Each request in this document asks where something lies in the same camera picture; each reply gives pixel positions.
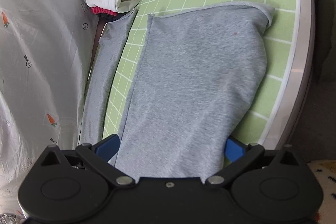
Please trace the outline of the red checked garment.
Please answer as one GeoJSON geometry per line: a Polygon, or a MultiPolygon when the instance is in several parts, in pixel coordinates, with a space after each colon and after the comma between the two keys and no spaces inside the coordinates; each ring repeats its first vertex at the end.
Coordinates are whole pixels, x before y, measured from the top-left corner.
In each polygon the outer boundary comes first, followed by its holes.
{"type": "Polygon", "coordinates": [[[93,14],[107,14],[107,15],[110,15],[110,16],[117,16],[117,12],[114,12],[114,11],[111,11],[111,10],[108,10],[108,9],[103,9],[101,7],[91,7],[90,8],[91,12],[93,14]]]}

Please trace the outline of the green grid mat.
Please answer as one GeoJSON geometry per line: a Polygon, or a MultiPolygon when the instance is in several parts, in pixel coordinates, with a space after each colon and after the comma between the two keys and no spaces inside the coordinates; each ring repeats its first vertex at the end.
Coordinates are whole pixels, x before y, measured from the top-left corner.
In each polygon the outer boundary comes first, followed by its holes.
{"type": "Polygon", "coordinates": [[[278,145],[284,130],[277,125],[297,45],[300,0],[141,0],[108,99],[103,135],[117,132],[146,35],[149,14],[167,15],[228,1],[252,1],[275,9],[264,34],[267,69],[255,101],[234,135],[243,143],[258,142],[268,149],[278,145]]]}

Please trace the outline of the black folded garment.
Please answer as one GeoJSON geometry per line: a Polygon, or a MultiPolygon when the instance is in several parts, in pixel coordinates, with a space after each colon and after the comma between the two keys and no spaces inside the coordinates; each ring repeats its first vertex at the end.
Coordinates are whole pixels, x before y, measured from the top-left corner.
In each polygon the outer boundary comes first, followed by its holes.
{"type": "Polygon", "coordinates": [[[116,15],[110,15],[110,14],[106,14],[106,13],[101,13],[100,14],[100,18],[103,19],[103,20],[105,20],[106,22],[114,22],[114,21],[122,18],[126,14],[127,14],[127,12],[116,14],[116,15]]]}

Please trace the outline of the grey sweatpants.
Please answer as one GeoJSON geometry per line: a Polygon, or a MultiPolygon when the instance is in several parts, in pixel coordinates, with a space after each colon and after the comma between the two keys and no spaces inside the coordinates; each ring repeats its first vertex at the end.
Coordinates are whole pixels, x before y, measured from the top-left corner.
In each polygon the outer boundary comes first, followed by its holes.
{"type": "Polygon", "coordinates": [[[266,73],[274,8],[224,2],[147,17],[141,55],[107,162],[128,176],[198,177],[221,170],[224,146],[266,73]]]}

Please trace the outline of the white carrot-print quilt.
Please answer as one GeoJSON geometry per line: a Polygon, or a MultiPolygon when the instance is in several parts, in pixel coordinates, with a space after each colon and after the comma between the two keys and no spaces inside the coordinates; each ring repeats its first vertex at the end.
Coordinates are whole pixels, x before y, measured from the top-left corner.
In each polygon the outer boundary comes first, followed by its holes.
{"type": "Polygon", "coordinates": [[[51,144],[79,142],[98,18],[83,0],[1,0],[1,213],[51,144]]]}

